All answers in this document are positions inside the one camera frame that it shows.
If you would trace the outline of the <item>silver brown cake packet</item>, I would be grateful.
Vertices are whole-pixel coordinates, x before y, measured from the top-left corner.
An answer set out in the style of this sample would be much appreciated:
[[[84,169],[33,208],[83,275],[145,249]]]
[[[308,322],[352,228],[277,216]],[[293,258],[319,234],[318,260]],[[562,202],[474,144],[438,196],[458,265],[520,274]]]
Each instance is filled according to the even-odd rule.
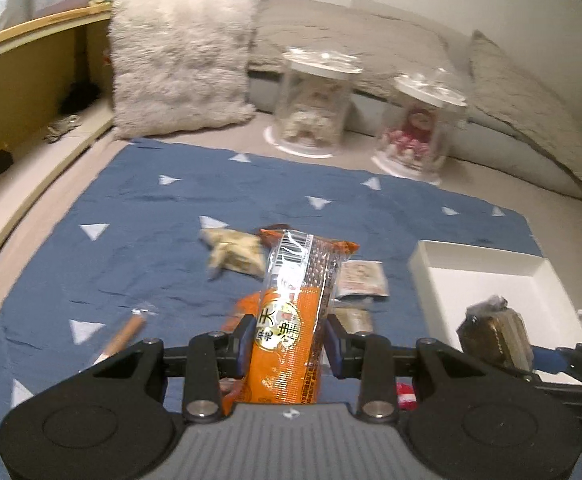
[[[332,309],[332,313],[349,334],[373,332],[372,316],[366,309],[337,307]]]

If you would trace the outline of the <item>small red candy packet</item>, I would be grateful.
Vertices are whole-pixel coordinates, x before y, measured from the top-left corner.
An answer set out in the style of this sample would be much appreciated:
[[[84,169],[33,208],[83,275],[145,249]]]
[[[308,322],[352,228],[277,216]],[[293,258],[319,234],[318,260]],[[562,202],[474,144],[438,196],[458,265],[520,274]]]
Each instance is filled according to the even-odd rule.
[[[411,410],[413,405],[417,404],[417,396],[413,386],[405,384],[405,382],[398,382],[396,384],[398,405],[403,410]]]

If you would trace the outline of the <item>brown cake clear wrapper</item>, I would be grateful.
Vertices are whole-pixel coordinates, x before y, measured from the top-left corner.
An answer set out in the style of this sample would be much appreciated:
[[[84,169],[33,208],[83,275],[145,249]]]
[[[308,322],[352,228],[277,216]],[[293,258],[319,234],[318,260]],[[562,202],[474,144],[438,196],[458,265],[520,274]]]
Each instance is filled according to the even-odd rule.
[[[456,330],[464,353],[490,365],[534,369],[532,345],[518,312],[508,307],[503,296],[492,296],[466,308]]]

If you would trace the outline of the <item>beige printed snack packet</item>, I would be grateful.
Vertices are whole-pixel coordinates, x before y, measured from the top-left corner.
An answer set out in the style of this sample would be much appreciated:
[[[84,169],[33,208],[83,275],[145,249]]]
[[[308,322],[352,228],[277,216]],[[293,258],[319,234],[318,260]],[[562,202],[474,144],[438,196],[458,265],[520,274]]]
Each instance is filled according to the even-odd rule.
[[[335,297],[388,297],[389,283],[380,261],[347,260],[342,263]]]

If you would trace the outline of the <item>orange long snack pack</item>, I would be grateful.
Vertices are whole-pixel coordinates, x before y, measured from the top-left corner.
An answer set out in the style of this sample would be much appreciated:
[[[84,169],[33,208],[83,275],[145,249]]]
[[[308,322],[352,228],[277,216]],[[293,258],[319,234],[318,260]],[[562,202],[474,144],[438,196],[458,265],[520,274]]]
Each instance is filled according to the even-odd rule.
[[[317,401],[323,324],[341,265],[357,250],[349,240],[297,230],[270,248],[263,292],[237,304],[256,326],[249,369],[224,396],[225,414],[237,403]]]

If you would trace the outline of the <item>cream gold-print snack bag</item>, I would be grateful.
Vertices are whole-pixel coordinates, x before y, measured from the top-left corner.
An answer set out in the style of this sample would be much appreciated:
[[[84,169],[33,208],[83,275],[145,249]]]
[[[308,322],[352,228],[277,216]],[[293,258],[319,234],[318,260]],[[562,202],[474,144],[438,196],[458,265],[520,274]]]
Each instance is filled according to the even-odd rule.
[[[211,280],[224,270],[263,278],[266,263],[261,239],[254,234],[225,228],[206,228],[200,237],[210,248],[207,268]]]

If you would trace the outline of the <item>white cardboard tray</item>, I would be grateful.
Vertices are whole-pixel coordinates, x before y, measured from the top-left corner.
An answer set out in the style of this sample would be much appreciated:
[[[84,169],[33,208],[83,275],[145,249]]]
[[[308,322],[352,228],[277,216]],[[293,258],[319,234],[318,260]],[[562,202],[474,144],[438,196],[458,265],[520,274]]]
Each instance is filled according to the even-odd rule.
[[[452,348],[461,349],[456,330],[466,308],[492,296],[522,316],[532,347],[582,344],[582,323],[546,258],[421,240],[409,269],[430,336]]]

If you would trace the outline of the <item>dark brown chocolate packet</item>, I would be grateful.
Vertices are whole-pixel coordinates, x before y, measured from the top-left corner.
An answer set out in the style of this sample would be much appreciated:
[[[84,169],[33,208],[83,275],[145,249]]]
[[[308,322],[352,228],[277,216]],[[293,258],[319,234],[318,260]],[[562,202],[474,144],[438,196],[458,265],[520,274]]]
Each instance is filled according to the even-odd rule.
[[[265,247],[273,248],[281,241],[285,231],[289,231],[289,229],[291,229],[289,224],[272,224],[271,226],[260,228],[257,236]]]

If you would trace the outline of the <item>blue triangle-pattern quilt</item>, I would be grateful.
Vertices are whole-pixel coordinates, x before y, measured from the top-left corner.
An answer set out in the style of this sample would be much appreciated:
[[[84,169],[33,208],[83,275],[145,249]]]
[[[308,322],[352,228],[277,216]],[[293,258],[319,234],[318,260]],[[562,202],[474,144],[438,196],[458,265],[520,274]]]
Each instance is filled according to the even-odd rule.
[[[428,333],[408,269],[420,240],[539,254],[521,214],[426,183],[136,141],[78,197],[0,307],[0,421],[92,364],[134,311],[147,313],[147,336],[175,347],[221,327],[259,290],[248,275],[213,278],[203,223],[243,232],[281,223],[356,243],[389,281],[373,323],[404,346]]]

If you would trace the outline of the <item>grey folded duvet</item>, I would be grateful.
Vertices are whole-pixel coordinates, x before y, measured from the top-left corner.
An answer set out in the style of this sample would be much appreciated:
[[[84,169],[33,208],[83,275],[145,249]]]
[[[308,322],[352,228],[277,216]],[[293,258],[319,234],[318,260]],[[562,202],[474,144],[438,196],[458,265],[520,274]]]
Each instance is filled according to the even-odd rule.
[[[261,112],[273,114],[280,77],[274,73],[249,73],[249,101]],[[374,136],[380,129],[383,112],[383,100],[354,92],[345,129]],[[576,181],[557,162],[507,133],[477,125],[475,122],[468,122],[466,128],[455,134],[449,155],[582,200],[582,183]]]

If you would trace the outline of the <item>clear case red doll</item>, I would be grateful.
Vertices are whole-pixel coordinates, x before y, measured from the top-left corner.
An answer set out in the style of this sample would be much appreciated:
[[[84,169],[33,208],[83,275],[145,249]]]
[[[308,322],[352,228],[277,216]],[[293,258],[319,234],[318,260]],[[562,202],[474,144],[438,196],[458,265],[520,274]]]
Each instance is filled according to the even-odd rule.
[[[468,100],[454,73],[406,70],[395,76],[371,160],[393,177],[440,184],[455,134],[466,127]]]

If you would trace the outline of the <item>clear case white doll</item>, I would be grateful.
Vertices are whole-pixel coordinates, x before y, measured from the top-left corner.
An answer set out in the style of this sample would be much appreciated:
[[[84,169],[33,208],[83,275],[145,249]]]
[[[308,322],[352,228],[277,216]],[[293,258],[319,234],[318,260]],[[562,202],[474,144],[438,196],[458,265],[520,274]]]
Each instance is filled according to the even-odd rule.
[[[363,72],[354,55],[291,47],[265,141],[285,154],[311,159],[334,155],[343,142],[352,91]]]

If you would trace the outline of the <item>beige flat pillow right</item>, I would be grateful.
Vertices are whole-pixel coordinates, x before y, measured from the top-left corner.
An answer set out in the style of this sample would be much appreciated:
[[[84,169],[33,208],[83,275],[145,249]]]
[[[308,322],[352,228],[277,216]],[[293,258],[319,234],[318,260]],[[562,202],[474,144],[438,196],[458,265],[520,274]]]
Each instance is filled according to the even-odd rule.
[[[582,182],[582,126],[562,100],[478,30],[469,61],[474,106],[521,133]]]

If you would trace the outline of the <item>beige flat pillow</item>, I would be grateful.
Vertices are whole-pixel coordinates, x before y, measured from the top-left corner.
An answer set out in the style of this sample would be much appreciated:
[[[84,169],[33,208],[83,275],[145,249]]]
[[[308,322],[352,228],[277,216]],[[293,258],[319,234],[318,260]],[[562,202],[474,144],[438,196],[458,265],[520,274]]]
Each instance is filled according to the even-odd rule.
[[[582,182],[582,126],[562,100],[478,30],[469,61],[474,106],[521,133]]]
[[[283,72],[289,48],[332,50],[358,58],[355,89],[385,98],[400,73],[457,75],[435,32],[397,18],[313,0],[261,0],[250,50],[251,72]]]

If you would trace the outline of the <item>small figurine on shelf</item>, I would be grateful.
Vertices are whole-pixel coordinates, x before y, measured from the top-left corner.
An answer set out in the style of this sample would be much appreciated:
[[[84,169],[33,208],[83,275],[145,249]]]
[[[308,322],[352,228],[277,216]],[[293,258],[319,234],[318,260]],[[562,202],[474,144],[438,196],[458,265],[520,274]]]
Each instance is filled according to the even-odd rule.
[[[44,140],[49,144],[56,143],[80,125],[82,125],[82,119],[78,115],[69,115],[57,119],[47,125]]]

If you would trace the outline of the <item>white fluffy pillow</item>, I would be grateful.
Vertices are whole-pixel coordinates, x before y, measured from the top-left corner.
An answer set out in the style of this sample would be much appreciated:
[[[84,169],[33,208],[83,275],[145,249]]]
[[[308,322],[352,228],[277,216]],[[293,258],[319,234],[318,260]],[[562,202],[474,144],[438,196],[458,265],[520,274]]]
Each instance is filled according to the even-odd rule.
[[[253,0],[112,0],[113,126],[120,139],[249,122]]]

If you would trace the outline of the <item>beige flat pillow left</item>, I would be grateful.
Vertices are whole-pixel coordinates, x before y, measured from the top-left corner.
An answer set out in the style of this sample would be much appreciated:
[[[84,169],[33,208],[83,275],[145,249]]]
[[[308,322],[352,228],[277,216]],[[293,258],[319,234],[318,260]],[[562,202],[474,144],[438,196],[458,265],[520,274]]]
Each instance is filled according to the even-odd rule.
[[[358,58],[355,89],[385,98],[400,73],[457,75],[435,32],[397,18],[313,0],[261,0],[250,50],[251,72],[283,72],[289,48],[332,50]]]

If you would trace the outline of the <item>wooden bed-side shelf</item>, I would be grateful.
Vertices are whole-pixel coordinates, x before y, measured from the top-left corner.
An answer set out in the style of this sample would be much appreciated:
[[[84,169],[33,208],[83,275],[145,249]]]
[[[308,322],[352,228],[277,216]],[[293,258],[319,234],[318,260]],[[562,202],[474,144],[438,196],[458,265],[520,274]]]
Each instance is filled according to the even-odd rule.
[[[108,2],[48,14],[0,32],[0,150],[14,159],[0,175],[0,248],[23,215],[73,160],[112,125]],[[48,144],[46,127],[72,84],[100,93],[81,125]]]

